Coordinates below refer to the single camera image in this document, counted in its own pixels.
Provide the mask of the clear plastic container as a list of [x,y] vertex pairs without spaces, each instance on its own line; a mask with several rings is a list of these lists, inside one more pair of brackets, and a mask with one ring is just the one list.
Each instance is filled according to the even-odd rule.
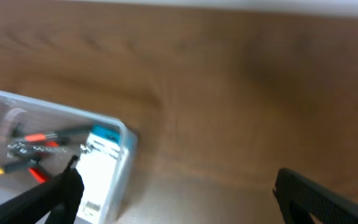
[[[133,155],[136,150],[137,136],[119,119],[103,116],[89,111],[79,110],[35,98],[0,91],[0,166],[17,161],[23,157],[11,157],[7,154],[7,145],[11,144],[12,135],[43,133],[79,125],[99,125],[119,132],[121,146],[129,150],[127,160],[109,206],[104,223],[114,222],[120,211]],[[86,142],[90,132],[56,140],[61,146],[77,147]],[[68,165],[72,156],[81,154],[54,154],[41,162],[42,166],[58,176]],[[0,175],[0,205],[24,192],[40,185],[27,169]]]

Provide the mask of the hammer with black grip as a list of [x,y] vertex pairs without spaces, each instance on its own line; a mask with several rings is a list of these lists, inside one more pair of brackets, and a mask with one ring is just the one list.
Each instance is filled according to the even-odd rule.
[[88,133],[92,129],[92,125],[79,125],[69,128],[63,128],[54,131],[48,131],[43,133],[34,133],[34,134],[21,134],[18,135],[18,129],[16,128],[16,135],[12,135],[10,143],[15,144],[34,144],[38,142],[49,142],[56,141],[59,139],[68,138],[70,136],[76,136],[79,134]]

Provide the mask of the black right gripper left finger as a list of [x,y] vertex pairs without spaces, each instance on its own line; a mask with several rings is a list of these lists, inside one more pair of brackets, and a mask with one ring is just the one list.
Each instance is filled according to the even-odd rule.
[[73,223],[85,189],[72,168],[78,159],[72,156],[61,174],[1,204],[0,224],[37,223],[44,216],[46,223]]

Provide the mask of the silver offset ring wrench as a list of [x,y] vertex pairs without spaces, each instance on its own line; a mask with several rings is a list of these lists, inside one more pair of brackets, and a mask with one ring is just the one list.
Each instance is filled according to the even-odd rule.
[[89,154],[92,149],[81,144],[74,146],[46,146],[14,142],[7,145],[7,154],[11,157],[30,156],[34,154]]

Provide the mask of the black yellow screwdriver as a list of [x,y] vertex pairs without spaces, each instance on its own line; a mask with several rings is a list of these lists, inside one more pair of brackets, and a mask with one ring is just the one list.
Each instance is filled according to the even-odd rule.
[[41,160],[42,156],[29,156],[23,157],[17,161],[8,162],[0,166],[0,175],[36,167]]

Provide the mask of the red handled cutting pliers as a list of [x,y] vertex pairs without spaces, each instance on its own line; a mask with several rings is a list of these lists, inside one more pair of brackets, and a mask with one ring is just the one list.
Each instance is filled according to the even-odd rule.
[[28,154],[30,156],[42,156],[42,160],[36,167],[27,169],[33,178],[40,184],[46,182],[53,177],[41,164],[42,161],[59,151],[59,143],[56,141],[38,142],[28,146]]

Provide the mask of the white teal product box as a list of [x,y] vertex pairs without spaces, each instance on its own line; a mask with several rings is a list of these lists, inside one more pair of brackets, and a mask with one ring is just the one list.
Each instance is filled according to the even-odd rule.
[[121,146],[119,132],[99,125],[92,127],[80,149],[76,169],[84,191],[77,217],[92,224],[104,223],[129,150]]

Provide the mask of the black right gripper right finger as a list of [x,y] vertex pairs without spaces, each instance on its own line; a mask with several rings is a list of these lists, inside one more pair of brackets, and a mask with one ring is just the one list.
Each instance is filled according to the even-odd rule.
[[273,194],[286,224],[358,223],[358,204],[290,170],[278,171]]

